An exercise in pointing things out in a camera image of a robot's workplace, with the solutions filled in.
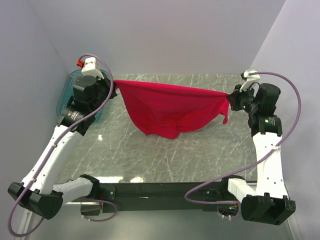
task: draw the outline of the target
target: blue plastic bin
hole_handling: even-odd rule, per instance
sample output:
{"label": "blue plastic bin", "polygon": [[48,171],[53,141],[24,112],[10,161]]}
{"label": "blue plastic bin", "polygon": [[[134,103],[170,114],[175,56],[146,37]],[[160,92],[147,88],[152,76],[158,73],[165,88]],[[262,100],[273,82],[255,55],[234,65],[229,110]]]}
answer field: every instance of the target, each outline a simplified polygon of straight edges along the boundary
{"label": "blue plastic bin", "polygon": [[[106,72],[104,70],[101,70],[101,72],[105,73],[106,76],[109,78],[109,73],[108,72]],[[72,72],[68,76],[68,78],[67,78],[67,80],[65,82],[65,85],[63,87],[63,90],[62,90],[58,105],[56,106],[56,115],[58,117],[61,116],[61,113],[63,112],[63,110],[67,106],[68,100],[70,99],[71,96],[73,96],[73,86],[74,86],[76,80],[81,76],[82,76],[81,69]],[[96,113],[95,121],[99,121],[100,120],[100,118],[102,116],[102,112],[103,112],[103,109],[101,109],[100,111],[98,111]]]}

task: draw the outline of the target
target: lavender wall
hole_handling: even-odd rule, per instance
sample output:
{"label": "lavender wall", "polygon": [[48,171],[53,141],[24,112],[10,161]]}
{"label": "lavender wall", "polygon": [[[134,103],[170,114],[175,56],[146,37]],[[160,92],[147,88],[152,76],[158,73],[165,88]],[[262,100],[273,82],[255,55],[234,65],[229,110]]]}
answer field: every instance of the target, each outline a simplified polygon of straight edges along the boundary
{"label": "lavender wall", "polygon": [[[290,78],[300,91],[302,113],[296,131],[282,145],[282,165],[303,238],[320,239],[320,1],[287,0],[265,39],[252,67]],[[293,90],[281,79],[263,77],[281,88],[277,115],[284,130],[297,111]]]}
{"label": "lavender wall", "polygon": [[0,33],[0,239],[11,239],[8,186],[21,181],[47,145],[67,72],[27,1],[0,3]]}
{"label": "lavender wall", "polygon": [[80,53],[114,74],[240,73],[285,0],[29,0],[66,69]]}

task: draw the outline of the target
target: red cloth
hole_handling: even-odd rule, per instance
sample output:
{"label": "red cloth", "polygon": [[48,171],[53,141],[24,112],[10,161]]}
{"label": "red cloth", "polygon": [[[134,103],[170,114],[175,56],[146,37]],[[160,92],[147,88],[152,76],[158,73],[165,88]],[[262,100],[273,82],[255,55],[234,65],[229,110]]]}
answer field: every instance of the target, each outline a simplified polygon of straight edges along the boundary
{"label": "red cloth", "polygon": [[224,92],[162,83],[115,80],[132,122],[144,134],[174,139],[198,130],[219,114],[228,121]]}

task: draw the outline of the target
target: gray marble table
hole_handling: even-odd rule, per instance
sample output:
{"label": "gray marble table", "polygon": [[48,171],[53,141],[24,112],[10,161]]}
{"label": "gray marble table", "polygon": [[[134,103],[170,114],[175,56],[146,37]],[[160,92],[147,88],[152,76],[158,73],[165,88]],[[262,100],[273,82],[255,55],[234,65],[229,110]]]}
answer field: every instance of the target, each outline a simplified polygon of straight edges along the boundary
{"label": "gray marble table", "polygon": [[[126,74],[115,79],[159,82],[231,93],[239,75]],[[204,128],[181,133],[176,139],[144,135],[132,123],[121,94],[110,100],[70,155],[57,183],[81,174],[104,182],[198,182],[242,168],[256,161],[248,115],[229,111],[229,121],[218,116]],[[240,173],[257,180],[256,169]]]}

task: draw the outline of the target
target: white bracket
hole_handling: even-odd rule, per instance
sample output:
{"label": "white bracket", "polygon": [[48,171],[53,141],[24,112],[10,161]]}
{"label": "white bracket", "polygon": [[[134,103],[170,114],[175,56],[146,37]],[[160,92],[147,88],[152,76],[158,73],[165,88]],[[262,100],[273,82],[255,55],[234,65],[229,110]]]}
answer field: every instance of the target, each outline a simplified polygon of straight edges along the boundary
{"label": "white bracket", "polygon": [[83,76],[93,76],[104,79],[101,71],[98,68],[98,62],[95,57],[88,57],[84,60],[83,68],[81,69]]}
{"label": "white bracket", "polygon": [[93,185],[94,184],[90,180],[84,177],[78,177],[74,181],[54,185],[53,190],[63,193],[62,198],[64,205],[77,198],[88,196],[92,190]]}
{"label": "white bracket", "polygon": [[243,73],[243,77],[246,78],[244,84],[242,84],[240,88],[240,92],[247,90],[253,83],[257,83],[260,80],[260,75],[252,75],[250,76],[249,74],[251,73],[257,73],[255,70],[246,70]]}
{"label": "white bracket", "polygon": [[228,191],[233,194],[239,202],[247,195],[255,195],[255,190],[250,187],[247,182],[240,178],[229,178]]}

